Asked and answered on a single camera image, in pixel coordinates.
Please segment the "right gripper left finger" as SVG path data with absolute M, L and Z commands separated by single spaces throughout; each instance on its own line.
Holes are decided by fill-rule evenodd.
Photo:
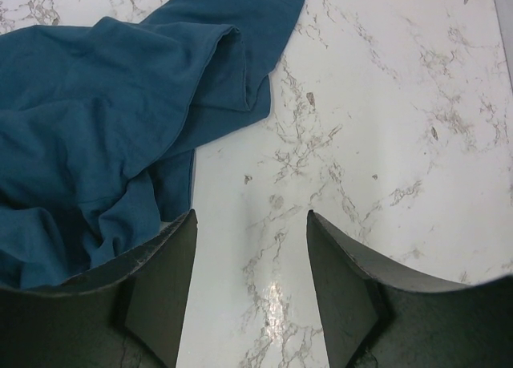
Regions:
M 61 285 L 1 289 L 3 367 L 174 367 L 196 255 L 190 210 Z

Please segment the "blue t shirt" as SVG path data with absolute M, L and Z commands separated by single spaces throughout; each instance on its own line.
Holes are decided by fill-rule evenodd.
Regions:
M 169 0 L 1 37 L 1 283 L 59 285 L 191 206 L 195 150 L 265 119 L 305 0 Z

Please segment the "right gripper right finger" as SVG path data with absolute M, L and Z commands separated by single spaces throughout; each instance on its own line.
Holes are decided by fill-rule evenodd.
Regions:
M 509 367 L 512 278 L 464 285 L 402 265 L 307 216 L 332 367 Z

